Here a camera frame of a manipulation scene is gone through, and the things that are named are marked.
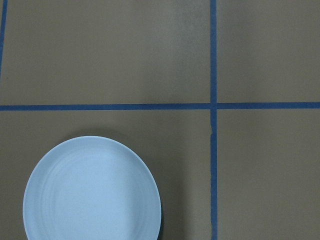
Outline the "light blue plate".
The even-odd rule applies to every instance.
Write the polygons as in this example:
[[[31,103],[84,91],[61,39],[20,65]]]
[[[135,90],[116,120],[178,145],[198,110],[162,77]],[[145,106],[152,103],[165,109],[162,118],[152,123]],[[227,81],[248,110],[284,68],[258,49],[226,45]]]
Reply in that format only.
[[[47,152],[23,196],[29,240],[156,240],[160,194],[142,159],[106,137],[81,136]]]

